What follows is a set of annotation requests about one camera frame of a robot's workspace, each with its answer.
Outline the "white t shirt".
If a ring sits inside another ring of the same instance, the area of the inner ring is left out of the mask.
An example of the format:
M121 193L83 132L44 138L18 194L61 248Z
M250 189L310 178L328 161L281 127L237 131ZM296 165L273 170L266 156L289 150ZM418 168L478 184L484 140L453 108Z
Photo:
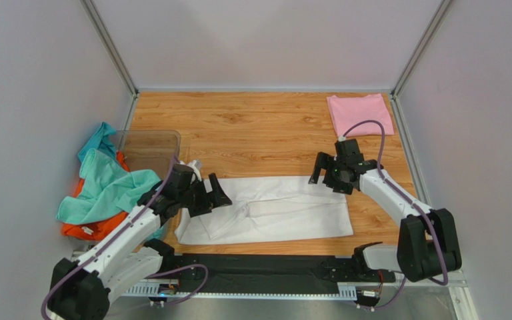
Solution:
M232 204L198 217L183 210L182 245L224 245L345 237L354 234L344 194L304 176L220 180Z

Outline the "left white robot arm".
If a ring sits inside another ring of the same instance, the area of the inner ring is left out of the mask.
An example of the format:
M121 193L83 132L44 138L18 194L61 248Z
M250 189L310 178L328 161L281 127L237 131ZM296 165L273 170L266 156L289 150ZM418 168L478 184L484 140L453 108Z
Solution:
M125 220L76 260L64 258L53 269L48 294L40 313L62 319L104 319L123 293L144 279L171 277L185 270L208 268L200 263L177 267L174 250L147 237L185 209L191 217L232 205L216 174L209 174L207 189L200 164L171 162L166 177L142 194Z

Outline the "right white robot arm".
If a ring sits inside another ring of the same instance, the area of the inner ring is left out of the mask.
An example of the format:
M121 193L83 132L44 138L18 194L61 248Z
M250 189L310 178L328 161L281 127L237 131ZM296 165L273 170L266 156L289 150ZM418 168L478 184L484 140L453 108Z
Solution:
M335 155L317 154L310 184L322 183L335 193L354 191L370 197L399 228L396 246L371 243L356 248L359 261L372 270L402 273L411 282L436 281L462 266L453 214L416 199L393 180L378 160L366 160L355 139L335 142Z

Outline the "folded pink t shirt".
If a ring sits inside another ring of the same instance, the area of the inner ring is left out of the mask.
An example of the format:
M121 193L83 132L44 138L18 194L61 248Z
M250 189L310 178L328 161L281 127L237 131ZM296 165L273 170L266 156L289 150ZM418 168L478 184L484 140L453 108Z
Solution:
M394 135L392 118L382 94L371 94L364 97L326 98L333 128L337 136L342 136L349 128L366 120L380 123L385 135Z

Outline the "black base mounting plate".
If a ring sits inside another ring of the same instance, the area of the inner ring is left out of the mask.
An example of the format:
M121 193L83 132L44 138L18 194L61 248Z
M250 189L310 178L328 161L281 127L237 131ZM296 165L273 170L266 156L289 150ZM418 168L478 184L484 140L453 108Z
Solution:
M166 270L180 292L311 294L338 293L338 283L395 283L386 270L368 269L353 257L332 255L176 255Z

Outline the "clear plastic bin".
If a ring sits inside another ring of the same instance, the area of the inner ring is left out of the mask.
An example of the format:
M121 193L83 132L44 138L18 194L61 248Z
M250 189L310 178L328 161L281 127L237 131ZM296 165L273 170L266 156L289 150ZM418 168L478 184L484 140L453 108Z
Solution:
M173 130L118 131L110 138L130 171L149 169L160 179L167 175L172 158L179 156L181 135Z

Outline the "mint green t shirt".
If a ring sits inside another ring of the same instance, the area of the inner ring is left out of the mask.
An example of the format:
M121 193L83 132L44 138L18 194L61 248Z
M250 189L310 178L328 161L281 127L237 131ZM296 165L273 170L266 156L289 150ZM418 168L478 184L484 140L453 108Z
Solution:
M56 220L82 225L111 218L121 211L128 214L137 205L142 194L160 182L149 169L125 171L116 159L91 149L79 170L85 180L80 194L67 196L59 205Z

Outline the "orange t shirt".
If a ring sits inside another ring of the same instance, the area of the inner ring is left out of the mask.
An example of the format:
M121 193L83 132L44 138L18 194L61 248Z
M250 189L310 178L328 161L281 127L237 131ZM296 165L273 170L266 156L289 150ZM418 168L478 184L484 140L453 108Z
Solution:
M125 163L124 154L121 151L116 152L116 161L122 168L129 172L129 167ZM78 185L74 192L74 197L78 196L82 191L85 180L79 178ZM126 217L128 216L128 212L121 211L117 215L108 218L106 220L87 223L82 225L73 225L68 223L62 223L61 234L63 236L74 237L76 239L81 239L84 241L101 241L103 240L110 232L112 232Z

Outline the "teal blue t shirt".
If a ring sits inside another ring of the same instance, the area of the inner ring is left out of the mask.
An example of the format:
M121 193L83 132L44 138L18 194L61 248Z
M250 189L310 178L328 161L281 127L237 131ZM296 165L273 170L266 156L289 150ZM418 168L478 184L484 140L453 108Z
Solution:
M102 122L98 126L97 130L92 134L89 140L84 144L82 149L78 152L78 160L82 163L86 154L91 149L96 149L112 159L116 159L117 149L110 140L111 136L114 136L117 130L114 129L110 124Z

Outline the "aluminium frame rail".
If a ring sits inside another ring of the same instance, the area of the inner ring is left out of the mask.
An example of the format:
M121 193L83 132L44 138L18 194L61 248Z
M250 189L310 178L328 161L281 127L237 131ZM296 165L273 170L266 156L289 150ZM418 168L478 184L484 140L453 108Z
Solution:
M361 253L351 257L303 255L176 255L145 247L110 277L76 261L55 266L45 307L64 319L104 319L121 296L168 305L201 296L241 299L334 299L381 310L386 285L404 289L399 272L371 269Z

